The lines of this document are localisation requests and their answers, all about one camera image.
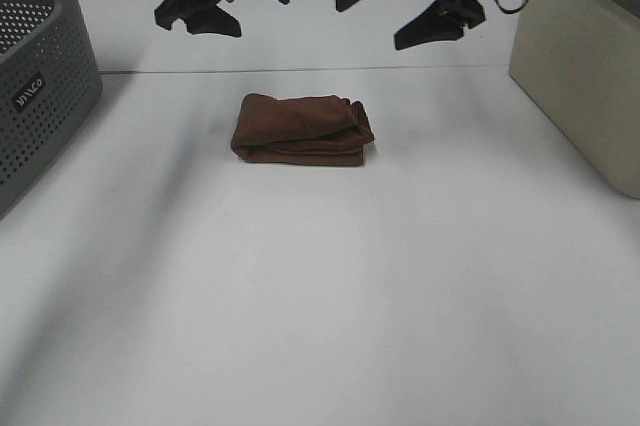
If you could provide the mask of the brown towel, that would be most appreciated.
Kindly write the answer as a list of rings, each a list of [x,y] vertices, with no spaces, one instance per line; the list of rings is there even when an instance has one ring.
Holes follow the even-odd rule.
[[[357,167],[374,140],[359,101],[251,93],[241,103],[230,147],[248,163]]]

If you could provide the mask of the beige storage bin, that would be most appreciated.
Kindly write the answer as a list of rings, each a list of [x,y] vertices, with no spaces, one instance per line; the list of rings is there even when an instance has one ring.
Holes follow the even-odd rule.
[[[614,189],[639,196],[639,0],[530,0],[509,74]]]

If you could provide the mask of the grey perforated laundry basket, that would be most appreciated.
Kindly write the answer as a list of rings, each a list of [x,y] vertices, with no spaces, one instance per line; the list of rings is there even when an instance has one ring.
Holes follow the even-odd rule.
[[[57,159],[103,83],[78,0],[1,0],[1,211]]]

